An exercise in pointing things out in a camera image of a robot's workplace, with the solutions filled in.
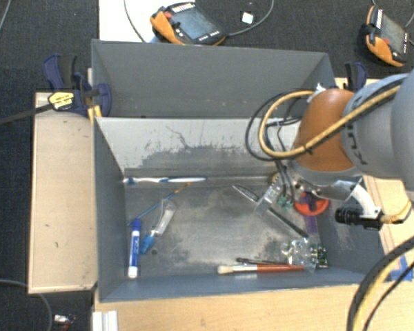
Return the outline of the pale grey metal gripper finger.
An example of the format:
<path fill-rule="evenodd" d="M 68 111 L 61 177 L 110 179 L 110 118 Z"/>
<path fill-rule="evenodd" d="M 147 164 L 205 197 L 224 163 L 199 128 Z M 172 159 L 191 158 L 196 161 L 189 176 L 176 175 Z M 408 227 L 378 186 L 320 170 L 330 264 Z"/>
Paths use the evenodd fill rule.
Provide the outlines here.
<path fill-rule="evenodd" d="M 267 191 L 258 199 L 255 206 L 255 212 L 259 216 L 263 216 L 269 209 L 272 208 L 274 203 L 281 196 L 284 191 L 284 185 L 278 182 L 269 186 Z"/>

